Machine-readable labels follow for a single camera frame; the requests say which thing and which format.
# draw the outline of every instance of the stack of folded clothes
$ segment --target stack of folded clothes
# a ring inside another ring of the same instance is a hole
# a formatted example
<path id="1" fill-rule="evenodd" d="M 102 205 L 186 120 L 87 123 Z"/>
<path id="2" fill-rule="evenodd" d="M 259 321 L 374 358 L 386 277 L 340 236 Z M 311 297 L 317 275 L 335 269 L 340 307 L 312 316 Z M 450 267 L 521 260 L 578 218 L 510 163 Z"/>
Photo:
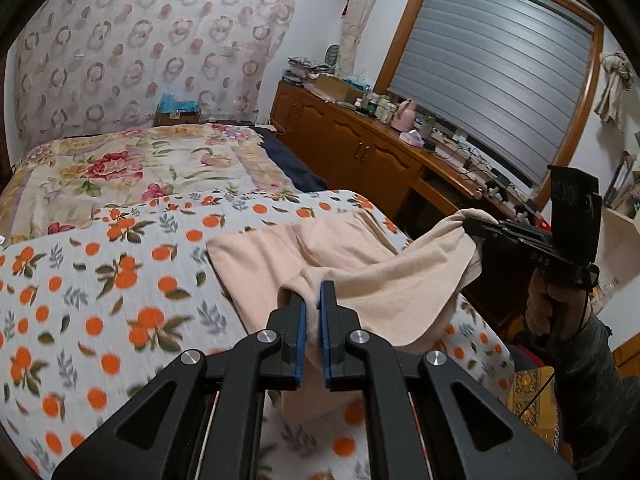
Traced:
<path id="1" fill-rule="evenodd" d="M 289 68 L 284 71 L 282 80 L 289 84 L 302 86 L 313 81 L 320 74 L 332 74 L 335 67 L 306 57 L 289 57 Z"/>

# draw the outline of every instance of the human hand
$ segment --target human hand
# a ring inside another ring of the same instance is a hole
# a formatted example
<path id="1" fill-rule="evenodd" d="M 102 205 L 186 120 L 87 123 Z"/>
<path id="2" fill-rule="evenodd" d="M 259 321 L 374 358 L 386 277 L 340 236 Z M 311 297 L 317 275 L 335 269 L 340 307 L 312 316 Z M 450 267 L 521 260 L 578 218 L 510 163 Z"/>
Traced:
<path id="1" fill-rule="evenodd" d="M 558 339 L 560 341 L 571 339 L 591 317 L 591 305 L 588 304 L 580 325 L 586 294 L 579 288 L 567 288 L 548 283 L 538 269 L 534 270 L 529 283 L 529 299 L 525 314 L 527 326 L 537 336 L 548 334 L 551 329 L 549 318 L 553 314 L 551 300 L 555 300 L 556 303 L 564 303 L 566 306 L 566 318 Z"/>

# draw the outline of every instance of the pink towel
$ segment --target pink towel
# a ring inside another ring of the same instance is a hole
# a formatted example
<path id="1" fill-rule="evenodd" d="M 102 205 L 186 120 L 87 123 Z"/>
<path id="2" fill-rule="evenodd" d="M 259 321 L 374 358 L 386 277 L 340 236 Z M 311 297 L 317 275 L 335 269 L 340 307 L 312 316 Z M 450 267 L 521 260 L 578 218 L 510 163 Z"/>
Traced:
<path id="1" fill-rule="evenodd" d="M 291 291 L 305 300 L 305 379 L 301 390 L 282 397 L 288 420 L 324 415 L 349 396 L 330 394 L 321 380 L 316 309 L 320 283 L 334 281 L 338 303 L 355 310 L 364 329 L 396 347 L 424 352 L 452 316 L 457 292 L 481 270 L 476 241 L 462 228 L 467 216 L 495 222 L 484 211 L 460 210 L 400 253 L 366 211 L 207 242 L 213 266 L 247 332 L 263 329 L 270 311 L 286 304 Z"/>

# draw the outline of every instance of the gray roller blind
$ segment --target gray roller blind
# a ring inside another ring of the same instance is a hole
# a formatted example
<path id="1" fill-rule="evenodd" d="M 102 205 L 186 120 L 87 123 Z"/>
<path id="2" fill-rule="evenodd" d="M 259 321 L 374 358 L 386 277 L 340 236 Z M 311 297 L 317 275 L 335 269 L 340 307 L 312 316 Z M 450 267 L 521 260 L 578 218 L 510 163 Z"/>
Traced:
<path id="1" fill-rule="evenodd" d="M 424 0 L 389 89 L 539 183 L 574 113 L 592 36 L 549 0 Z"/>

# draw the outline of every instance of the floral bedspread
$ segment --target floral bedspread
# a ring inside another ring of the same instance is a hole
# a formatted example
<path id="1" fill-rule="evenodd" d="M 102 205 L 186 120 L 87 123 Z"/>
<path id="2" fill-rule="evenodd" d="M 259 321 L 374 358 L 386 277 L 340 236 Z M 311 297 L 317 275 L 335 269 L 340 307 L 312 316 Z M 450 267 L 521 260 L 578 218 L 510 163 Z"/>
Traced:
<path id="1" fill-rule="evenodd" d="M 206 189 L 290 189 L 291 181 L 244 126 L 193 124 L 52 140 L 16 167 L 0 196 L 9 243 L 71 230 L 107 204 Z"/>
<path id="2" fill-rule="evenodd" d="M 94 209 L 85 228 L 0 253 L 0 423 L 44 479 L 181 351 L 231 348 L 246 333 L 207 259 L 210 237 L 369 209 L 401 250 L 409 240 L 350 191 L 193 191 Z M 458 297 L 436 343 L 504 402 L 508 350 Z M 265 479 L 367 479 L 364 408 L 352 402 L 291 427 L 265 405 Z"/>

